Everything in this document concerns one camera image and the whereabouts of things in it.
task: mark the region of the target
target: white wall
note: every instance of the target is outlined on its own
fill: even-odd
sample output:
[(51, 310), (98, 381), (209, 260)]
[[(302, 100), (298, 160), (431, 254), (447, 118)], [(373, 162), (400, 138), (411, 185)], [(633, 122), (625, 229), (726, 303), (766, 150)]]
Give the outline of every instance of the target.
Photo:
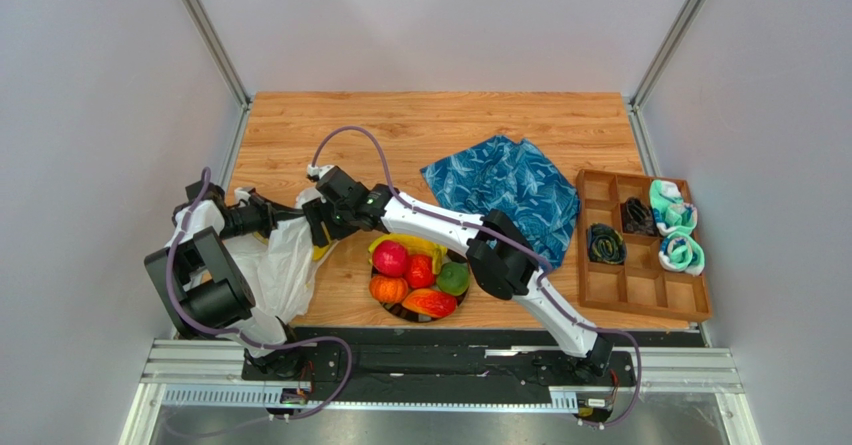
[(764, 443), (852, 436), (852, 0), (708, 0), (645, 119)]
[(684, 0), (202, 0), (251, 93), (633, 93)]
[(237, 107), (180, 0), (0, 0), (0, 42), (0, 442), (114, 444)]

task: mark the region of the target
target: wooden box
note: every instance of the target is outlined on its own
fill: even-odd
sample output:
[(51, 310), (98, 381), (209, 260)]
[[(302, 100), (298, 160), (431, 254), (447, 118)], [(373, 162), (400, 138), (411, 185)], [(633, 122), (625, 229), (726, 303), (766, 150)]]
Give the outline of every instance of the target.
[[(648, 193), (655, 179), (644, 175), (580, 170), (577, 176), (577, 191), (582, 202), (577, 225), (580, 305), (703, 322), (713, 316), (704, 275), (693, 277), (664, 270), (658, 257), (662, 237), (624, 233), (620, 205), (630, 197), (637, 197), (650, 207)], [(677, 184), (684, 201), (692, 203), (685, 181), (663, 180)], [(609, 225), (622, 234), (627, 247), (627, 259), (623, 265), (589, 260), (587, 233), (594, 223)], [(692, 237), (701, 244), (697, 228)]]

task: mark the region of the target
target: gray floor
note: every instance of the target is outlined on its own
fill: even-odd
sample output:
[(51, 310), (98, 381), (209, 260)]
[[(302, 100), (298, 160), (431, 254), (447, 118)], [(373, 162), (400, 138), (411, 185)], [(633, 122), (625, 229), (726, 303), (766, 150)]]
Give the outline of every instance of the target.
[[(623, 405), (626, 397), (621, 397)], [(246, 408), (164, 409), (161, 420), (185, 433), (233, 427), (264, 415)], [(203, 440), (175, 437), (162, 428), (152, 444), (661, 444), (725, 445), (718, 407), (711, 395), (649, 394), (630, 418), (603, 432), (579, 427), (576, 419), (549, 414), (365, 412), (326, 410), (290, 424), (264, 422)]]

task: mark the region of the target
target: fruit bowl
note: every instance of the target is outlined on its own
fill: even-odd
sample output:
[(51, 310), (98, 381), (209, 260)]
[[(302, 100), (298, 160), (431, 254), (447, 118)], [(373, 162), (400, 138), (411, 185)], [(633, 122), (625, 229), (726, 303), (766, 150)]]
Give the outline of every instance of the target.
[[(370, 294), (373, 298), (390, 314), (409, 322), (428, 323), (456, 313), (470, 289), (471, 273), (467, 260), (429, 242), (420, 241), (412, 245), (410, 239), (413, 237), (397, 237), (405, 243), (406, 252), (411, 253), (410, 259), (377, 257), (376, 253), (381, 252), (377, 243), (393, 241), (390, 238), (377, 240), (370, 246), (373, 263)], [(434, 253), (424, 251), (424, 247), (435, 247)], [(392, 253), (400, 250), (397, 243), (387, 248), (397, 249), (391, 250)]]

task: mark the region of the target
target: toy fruit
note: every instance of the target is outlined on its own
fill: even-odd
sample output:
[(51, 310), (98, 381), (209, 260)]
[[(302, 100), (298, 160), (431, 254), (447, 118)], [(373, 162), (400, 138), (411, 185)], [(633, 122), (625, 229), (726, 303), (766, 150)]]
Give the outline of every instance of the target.
[(409, 293), (402, 306), (421, 315), (444, 318), (456, 310), (456, 298), (431, 288), (421, 288)]
[(382, 275), (401, 277), (408, 270), (408, 250), (394, 241), (385, 240), (373, 250), (373, 266)]
[(406, 270), (404, 276), (411, 288), (431, 286), (435, 283), (435, 274), (432, 273), (432, 257), (428, 255), (412, 255), (409, 257), (408, 270)]
[(458, 297), (470, 285), (469, 277), (467, 265), (455, 262), (447, 263), (441, 268), (441, 274), (438, 275), (438, 288), (442, 292)]
[(432, 273), (435, 275), (441, 273), (441, 264), (444, 263), (444, 255), (447, 254), (447, 247), (436, 245), (420, 237), (412, 237), (411, 235), (402, 235), (400, 233), (389, 233), (375, 239), (367, 250), (370, 254), (372, 254), (380, 243), (387, 240), (392, 240), (405, 247), (406, 250), (408, 250), (409, 255), (428, 255), (432, 257)]
[(408, 284), (403, 278), (376, 275), (370, 280), (370, 295), (382, 303), (399, 303), (408, 295)]

